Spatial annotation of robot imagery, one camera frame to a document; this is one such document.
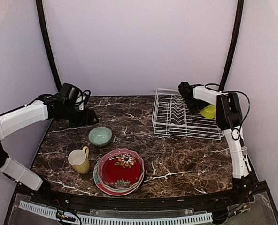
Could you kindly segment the pale green glass cup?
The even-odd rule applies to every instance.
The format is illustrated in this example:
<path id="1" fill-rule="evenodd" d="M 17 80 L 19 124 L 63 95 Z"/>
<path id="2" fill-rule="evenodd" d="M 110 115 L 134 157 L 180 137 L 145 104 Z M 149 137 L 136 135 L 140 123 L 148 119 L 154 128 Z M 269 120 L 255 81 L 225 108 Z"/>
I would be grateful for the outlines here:
<path id="1" fill-rule="evenodd" d="M 106 146 L 112 138 L 112 131 L 107 127 L 96 127 L 89 132 L 89 141 L 98 147 Z"/>

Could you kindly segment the small red flower plate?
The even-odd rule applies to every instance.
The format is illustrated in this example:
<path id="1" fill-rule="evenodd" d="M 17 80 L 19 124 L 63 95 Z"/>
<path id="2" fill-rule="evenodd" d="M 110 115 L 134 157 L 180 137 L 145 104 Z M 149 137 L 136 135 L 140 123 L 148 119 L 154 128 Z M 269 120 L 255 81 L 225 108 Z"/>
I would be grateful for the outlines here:
<path id="1" fill-rule="evenodd" d="M 131 154 L 117 154 L 104 163 L 101 174 L 104 182 L 113 189 L 128 188 L 141 176 L 141 164 Z"/>

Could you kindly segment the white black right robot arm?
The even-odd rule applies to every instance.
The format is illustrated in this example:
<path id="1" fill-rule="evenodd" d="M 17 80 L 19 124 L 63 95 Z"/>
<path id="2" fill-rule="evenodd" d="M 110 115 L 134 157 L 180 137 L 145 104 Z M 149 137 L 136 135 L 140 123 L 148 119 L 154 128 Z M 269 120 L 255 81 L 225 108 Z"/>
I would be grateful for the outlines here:
<path id="1" fill-rule="evenodd" d="M 242 129 L 246 116 L 242 115 L 237 92 L 219 92 L 188 82 L 180 83 L 178 91 L 191 114 L 201 113 L 210 105 L 216 108 L 216 124 L 227 140 L 232 160 L 232 183 L 235 188 L 229 192 L 228 199 L 232 203 L 239 203 L 247 195 L 246 188 L 252 184 L 252 169 Z"/>

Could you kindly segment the lime green cup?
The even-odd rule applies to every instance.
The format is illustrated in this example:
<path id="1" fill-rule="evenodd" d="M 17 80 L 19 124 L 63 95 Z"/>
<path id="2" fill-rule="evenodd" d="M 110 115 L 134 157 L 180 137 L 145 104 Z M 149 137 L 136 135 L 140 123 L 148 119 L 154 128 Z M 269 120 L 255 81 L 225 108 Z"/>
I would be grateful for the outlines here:
<path id="1" fill-rule="evenodd" d="M 200 114 L 206 119 L 215 119 L 216 107 L 214 105 L 208 105 L 200 110 Z"/>

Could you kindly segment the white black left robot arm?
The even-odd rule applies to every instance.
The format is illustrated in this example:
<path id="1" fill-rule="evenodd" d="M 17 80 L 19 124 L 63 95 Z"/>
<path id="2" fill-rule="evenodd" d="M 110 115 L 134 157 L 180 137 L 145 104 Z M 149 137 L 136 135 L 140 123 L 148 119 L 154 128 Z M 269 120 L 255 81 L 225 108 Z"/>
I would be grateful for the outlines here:
<path id="1" fill-rule="evenodd" d="M 2 146 L 2 140 L 35 123 L 50 120 L 67 120 L 73 125 L 86 126 L 98 123 L 93 109 L 87 108 L 90 90 L 64 83 L 54 95 L 42 94 L 28 104 L 0 114 L 0 173 L 36 192 L 44 204 L 52 204 L 55 194 L 50 183 L 13 159 Z"/>

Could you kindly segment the pale yellow mug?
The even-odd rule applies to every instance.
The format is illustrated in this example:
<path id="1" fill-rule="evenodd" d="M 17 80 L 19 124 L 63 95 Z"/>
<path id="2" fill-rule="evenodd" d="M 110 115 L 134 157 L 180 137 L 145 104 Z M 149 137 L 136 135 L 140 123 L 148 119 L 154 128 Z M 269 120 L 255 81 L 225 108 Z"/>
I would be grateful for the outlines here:
<path id="1" fill-rule="evenodd" d="M 89 172 L 89 148 L 84 146 L 82 149 L 73 150 L 68 155 L 68 162 L 80 174 L 86 174 Z"/>

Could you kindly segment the pink dotted bowl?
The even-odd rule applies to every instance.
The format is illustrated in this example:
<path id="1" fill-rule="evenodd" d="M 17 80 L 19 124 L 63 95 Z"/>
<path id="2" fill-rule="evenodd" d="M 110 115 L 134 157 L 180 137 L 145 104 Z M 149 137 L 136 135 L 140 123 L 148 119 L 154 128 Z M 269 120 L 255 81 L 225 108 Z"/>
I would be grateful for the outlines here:
<path id="1" fill-rule="evenodd" d="M 102 178 L 102 174 L 101 174 L 101 171 L 102 171 L 102 166 L 104 165 L 104 163 L 112 156 L 114 155 L 117 155 L 117 154 L 123 154 L 123 153 L 127 153 L 127 154 L 131 154 L 133 155 L 134 157 L 136 157 L 140 164 L 141 164 L 141 176 L 139 177 L 138 181 L 136 183 L 134 183 L 133 185 L 131 185 L 130 187 L 128 188 L 118 188 L 118 189 L 113 189 L 112 187 L 110 187 L 109 185 L 107 185 L 105 182 L 104 182 L 104 179 Z M 100 181 L 100 183 L 106 187 L 106 188 L 109 188 L 111 191 L 127 191 L 127 190 L 131 190 L 131 189 L 134 189 L 135 187 L 138 187 L 142 181 L 142 178 L 144 177 L 145 175 L 145 168 L 144 168 L 144 160 L 141 158 L 141 156 L 135 152 L 135 151 L 132 151 L 132 150 L 129 150 L 129 149 L 116 149 L 116 150 L 113 150 L 107 154 L 105 154 L 102 158 L 101 158 L 101 161 L 99 162 L 99 165 L 98 165 L 98 169 L 97 169 L 97 176 L 98 176 L 98 179 Z"/>

